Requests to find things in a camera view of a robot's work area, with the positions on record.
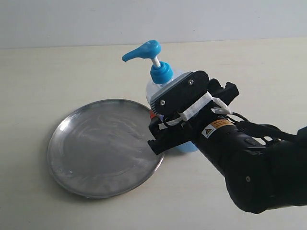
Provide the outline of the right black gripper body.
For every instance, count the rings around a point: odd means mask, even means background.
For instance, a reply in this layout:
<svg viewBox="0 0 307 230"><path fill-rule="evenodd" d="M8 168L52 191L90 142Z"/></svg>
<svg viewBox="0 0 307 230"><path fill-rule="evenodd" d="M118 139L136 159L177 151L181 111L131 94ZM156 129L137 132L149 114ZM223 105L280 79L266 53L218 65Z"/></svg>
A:
<svg viewBox="0 0 307 230"><path fill-rule="evenodd" d="M227 82L222 87L217 79L209 80L207 92L198 100L193 102L182 112L171 115L163 115L163 122L150 122L149 130L156 138L157 134L164 130L180 130L186 134L192 142L193 131L188 130L189 123L205 122L215 115L230 114L229 104L239 95L237 86Z"/></svg>

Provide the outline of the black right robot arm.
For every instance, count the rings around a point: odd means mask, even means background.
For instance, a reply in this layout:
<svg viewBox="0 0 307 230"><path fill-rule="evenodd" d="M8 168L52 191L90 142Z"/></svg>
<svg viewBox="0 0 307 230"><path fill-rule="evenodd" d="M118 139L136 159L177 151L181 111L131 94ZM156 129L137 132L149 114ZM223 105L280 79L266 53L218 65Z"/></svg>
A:
<svg viewBox="0 0 307 230"><path fill-rule="evenodd" d="M289 134L269 124L232 120L229 104L238 96L232 83L188 77L156 93L151 102L149 146L160 154L193 143L225 179L241 210L307 204L307 130Z"/></svg>

